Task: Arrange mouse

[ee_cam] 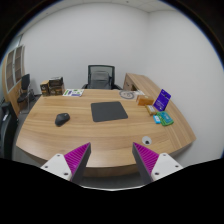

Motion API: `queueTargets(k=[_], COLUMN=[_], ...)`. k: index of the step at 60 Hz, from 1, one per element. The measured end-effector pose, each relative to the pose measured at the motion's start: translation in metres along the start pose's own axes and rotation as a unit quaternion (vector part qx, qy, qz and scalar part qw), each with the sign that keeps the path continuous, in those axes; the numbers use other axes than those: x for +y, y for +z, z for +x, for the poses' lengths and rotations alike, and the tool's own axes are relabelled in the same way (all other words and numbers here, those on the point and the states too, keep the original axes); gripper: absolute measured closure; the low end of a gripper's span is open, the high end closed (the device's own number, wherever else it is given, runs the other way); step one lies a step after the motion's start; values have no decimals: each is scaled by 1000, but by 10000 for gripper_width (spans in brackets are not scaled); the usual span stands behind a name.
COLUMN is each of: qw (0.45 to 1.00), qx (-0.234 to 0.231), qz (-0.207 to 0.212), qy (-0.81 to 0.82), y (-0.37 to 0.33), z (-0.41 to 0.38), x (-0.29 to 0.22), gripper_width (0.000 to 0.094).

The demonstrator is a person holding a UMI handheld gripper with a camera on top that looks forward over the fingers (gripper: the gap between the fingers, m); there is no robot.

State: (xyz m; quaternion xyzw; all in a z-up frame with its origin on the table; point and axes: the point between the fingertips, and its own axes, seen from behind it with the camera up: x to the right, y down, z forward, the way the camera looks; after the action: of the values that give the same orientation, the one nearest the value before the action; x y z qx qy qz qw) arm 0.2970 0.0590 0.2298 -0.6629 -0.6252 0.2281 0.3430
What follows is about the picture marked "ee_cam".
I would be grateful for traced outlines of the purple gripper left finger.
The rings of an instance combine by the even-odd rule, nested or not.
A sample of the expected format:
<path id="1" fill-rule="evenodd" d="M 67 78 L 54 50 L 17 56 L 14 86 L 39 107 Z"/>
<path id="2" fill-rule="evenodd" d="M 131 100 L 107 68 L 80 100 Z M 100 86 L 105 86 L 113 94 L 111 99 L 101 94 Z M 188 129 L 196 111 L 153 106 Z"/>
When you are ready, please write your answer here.
<path id="1" fill-rule="evenodd" d="M 42 169 L 73 183 L 80 183 L 90 154 L 91 143 L 86 143 L 65 155 L 54 155 Z"/>

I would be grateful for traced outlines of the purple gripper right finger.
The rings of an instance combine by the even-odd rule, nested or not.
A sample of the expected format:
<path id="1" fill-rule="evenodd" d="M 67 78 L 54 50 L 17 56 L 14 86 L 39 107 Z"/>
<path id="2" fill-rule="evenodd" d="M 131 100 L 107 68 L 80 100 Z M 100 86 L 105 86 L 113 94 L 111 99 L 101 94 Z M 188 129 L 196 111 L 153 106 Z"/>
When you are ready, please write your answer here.
<path id="1" fill-rule="evenodd" d="M 151 183 L 182 169 L 167 153 L 157 154 L 138 143 L 133 143 L 132 153 L 144 183 Z"/>

